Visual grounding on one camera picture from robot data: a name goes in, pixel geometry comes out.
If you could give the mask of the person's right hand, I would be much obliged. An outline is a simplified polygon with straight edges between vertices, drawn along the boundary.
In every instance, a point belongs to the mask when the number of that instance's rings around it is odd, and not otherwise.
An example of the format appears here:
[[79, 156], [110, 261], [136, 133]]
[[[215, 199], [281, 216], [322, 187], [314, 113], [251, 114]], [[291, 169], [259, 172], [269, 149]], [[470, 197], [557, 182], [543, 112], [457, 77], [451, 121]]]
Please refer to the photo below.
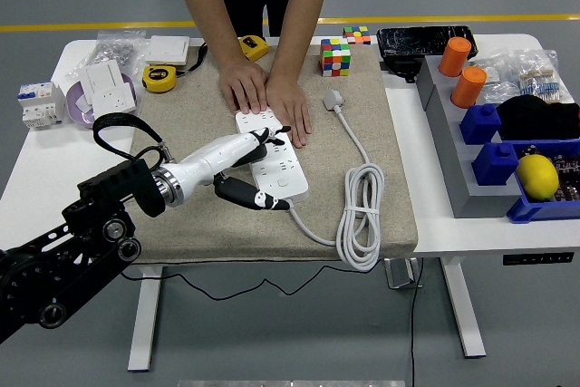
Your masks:
[[266, 72], [247, 59], [219, 67], [219, 86], [229, 110], [235, 114], [259, 113], [266, 109]]

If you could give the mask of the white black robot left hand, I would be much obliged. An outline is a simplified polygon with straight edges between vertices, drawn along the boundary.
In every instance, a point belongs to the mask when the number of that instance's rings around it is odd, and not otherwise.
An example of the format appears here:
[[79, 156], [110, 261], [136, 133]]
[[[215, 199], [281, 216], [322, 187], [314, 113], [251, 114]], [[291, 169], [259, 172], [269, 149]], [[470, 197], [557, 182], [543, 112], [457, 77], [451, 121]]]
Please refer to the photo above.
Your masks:
[[253, 210], [288, 210], [287, 201], [277, 199], [243, 181], [228, 177], [226, 169], [264, 158], [266, 144], [282, 145], [278, 133], [288, 126], [260, 128], [213, 140], [178, 163], [164, 163], [153, 172], [167, 206], [175, 208], [189, 200], [199, 186], [213, 185], [219, 198]]

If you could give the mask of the person's left hand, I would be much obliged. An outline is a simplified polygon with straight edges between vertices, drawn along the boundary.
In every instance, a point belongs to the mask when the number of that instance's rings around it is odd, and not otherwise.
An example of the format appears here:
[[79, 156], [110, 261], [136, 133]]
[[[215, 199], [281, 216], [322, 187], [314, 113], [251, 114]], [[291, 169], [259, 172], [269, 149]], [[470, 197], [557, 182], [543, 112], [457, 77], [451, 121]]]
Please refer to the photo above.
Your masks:
[[291, 128], [292, 145], [298, 149], [306, 146], [312, 124], [305, 93], [297, 79], [272, 73], [266, 83], [266, 101], [277, 119]]

